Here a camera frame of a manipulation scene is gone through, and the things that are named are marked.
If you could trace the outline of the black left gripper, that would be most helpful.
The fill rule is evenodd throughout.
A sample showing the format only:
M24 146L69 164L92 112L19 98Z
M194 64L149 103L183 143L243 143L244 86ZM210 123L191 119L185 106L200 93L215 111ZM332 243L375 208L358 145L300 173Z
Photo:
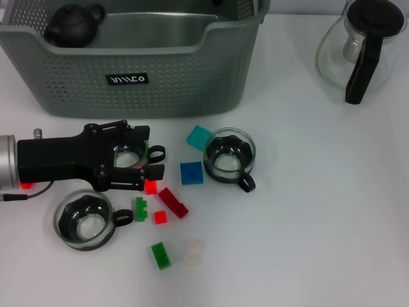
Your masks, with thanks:
M163 164L141 168L113 167L114 141L147 141L150 127L127 120L87 124L72 137L17 142L17 169L22 183L81 179L98 192L110 189L144 191L146 180L164 177Z

